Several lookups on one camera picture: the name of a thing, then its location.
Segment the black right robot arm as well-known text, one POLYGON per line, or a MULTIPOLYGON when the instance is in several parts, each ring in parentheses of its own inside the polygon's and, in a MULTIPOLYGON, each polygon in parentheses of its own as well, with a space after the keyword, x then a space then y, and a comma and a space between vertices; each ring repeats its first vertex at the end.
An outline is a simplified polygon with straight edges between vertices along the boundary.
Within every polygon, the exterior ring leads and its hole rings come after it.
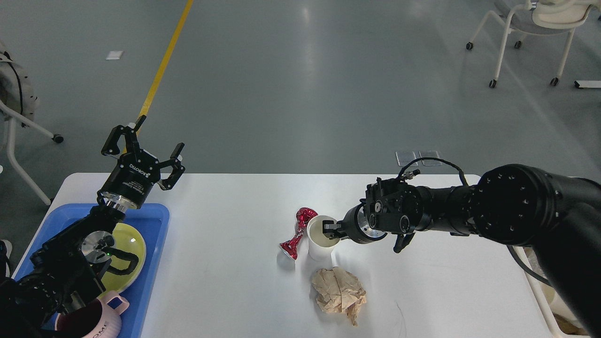
POLYGON ((454 163, 460 185, 413 186, 419 170, 404 165, 397 177, 377 178, 343 220, 324 221, 328 239, 370 244, 397 236, 401 252, 419 231, 453 236, 478 235, 505 245, 515 260, 516 247, 529 247, 544 272, 530 276, 553 287, 593 338, 600 336, 600 207, 598 182, 549 173, 511 163, 492 169, 475 185, 454 163))

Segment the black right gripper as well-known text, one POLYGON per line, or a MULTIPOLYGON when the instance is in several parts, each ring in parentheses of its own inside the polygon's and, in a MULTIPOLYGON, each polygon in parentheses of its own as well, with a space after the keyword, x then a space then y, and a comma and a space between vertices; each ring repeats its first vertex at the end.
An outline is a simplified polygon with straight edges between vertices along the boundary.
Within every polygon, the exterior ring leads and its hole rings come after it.
POLYGON ((384 239, 387 234, 370 227, 363 207, 364 205, 357 205, 350 209, 340 223, 322 221, 324 236, 329 240, 349 239, 358 244, 371 244, 384 239))

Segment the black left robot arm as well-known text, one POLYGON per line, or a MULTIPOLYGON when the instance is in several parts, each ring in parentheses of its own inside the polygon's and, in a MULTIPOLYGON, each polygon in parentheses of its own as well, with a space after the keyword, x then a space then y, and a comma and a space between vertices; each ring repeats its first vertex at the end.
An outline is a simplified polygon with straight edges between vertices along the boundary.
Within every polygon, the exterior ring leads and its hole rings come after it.
POLYGON ((184 143, 165 161, 141 148, 138 131, 145 120, 142 115, 135 123, 112 128, 101 154, 117 163, 89 213, 33 252, 32 272, 19 280, 1 279, 3 338, 68 337, 43 327, 54 313, 73 313, 104 293, 104 274, 129 275, 138 266, 137 255, 116 248, 113 231, 127 210, 142 207, 154 186, 171 190, 185 172, 184 143))

